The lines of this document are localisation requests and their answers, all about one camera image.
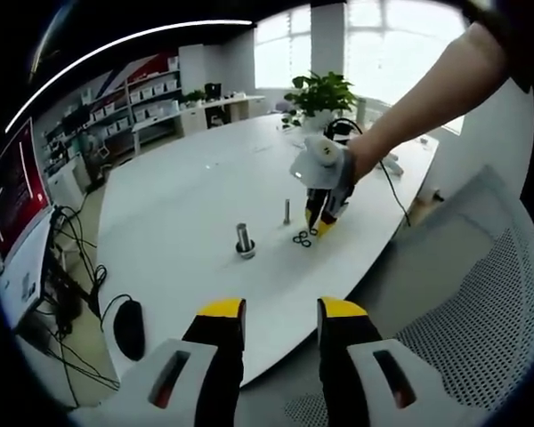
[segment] hand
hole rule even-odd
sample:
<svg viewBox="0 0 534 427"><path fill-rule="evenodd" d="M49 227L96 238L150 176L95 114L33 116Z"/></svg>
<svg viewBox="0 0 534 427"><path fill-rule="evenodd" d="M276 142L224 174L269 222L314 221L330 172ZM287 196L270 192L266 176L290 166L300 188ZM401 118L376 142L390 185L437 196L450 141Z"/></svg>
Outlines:
<svg viewBox="0 0 534 427"><path fill-rule="evenodd" d="M371 172L389 152L370 132L352 138L347 147L354 156L354 183Z"/></svg>

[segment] bright window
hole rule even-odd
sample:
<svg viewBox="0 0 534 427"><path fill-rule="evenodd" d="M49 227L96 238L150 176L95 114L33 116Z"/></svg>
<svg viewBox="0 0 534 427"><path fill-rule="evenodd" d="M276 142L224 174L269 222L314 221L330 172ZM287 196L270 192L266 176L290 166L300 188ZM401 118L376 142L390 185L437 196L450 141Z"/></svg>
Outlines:
<svg viewBox="0 0 534 427"><path fill-rule="evenodd" d="M255 87L289 88L311 69L311 7L271 16L255 30Z"/></svg>
<svg viewBox="0 0 534 427"><path fill-rule="evenodd" d="M344 70L359 96L398 101L465 31L457 9L421 0L350 0ZM463 117L446 124L460 133Z"/></svg>

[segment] monitor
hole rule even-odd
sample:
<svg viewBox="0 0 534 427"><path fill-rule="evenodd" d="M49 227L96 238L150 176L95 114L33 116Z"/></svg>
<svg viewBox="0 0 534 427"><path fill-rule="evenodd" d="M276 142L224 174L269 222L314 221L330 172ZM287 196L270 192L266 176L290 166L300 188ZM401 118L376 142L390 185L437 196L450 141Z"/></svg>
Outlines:
<svg viewBox="0 0 534 427"><path fill-rule="evenodd" d="M221 83L206 83L204 86L206 91L206 100L219 100L222 98L222 84Z"/></svg>
<svg viewBox="0 0 534 427"><path fill-rule="evenodd" d="M32 220L49 205L37 168L29 119L0 152L0 254L12 247Z"/></svg>

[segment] black computer mouse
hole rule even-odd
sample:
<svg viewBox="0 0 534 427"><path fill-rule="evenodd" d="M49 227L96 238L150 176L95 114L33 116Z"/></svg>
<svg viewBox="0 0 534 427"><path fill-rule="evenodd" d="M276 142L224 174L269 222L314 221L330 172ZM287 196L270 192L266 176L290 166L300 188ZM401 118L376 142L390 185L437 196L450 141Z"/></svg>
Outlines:
<svg viewBox="0 0 534 427"><path fill-rule="evenodd" d="M123 302L113 321L113 333L118 348L131 360L144 355L144 323L142 306L135 300Z"/></svg>

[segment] white oval table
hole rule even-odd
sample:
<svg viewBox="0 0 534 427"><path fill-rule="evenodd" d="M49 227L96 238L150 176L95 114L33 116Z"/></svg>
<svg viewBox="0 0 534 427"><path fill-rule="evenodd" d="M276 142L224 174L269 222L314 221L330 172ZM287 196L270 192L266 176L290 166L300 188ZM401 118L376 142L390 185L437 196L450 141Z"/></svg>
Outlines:
<svg viewBox="0 0 534 427"><path fill-rule="evenodd" d="M336 226L311 247L293 243L305 230L306 188L288 169L302 136L265 116L197 133L113 170L102 203L97 262L108 270L101 313L119 294L141 303L147 353L182 338L198 309L247 299L244 379L249 383L316 329L316 300L346 297L403 220L384 172L359 182ZM409 209L433 161L437 141L410 141L394 153L405 170L392 177ZM283 225L285 199L291 223ZM235 252L245 222L256 255ZM111 305L104 334L118 377L135 362L115 343Z"/></svg>

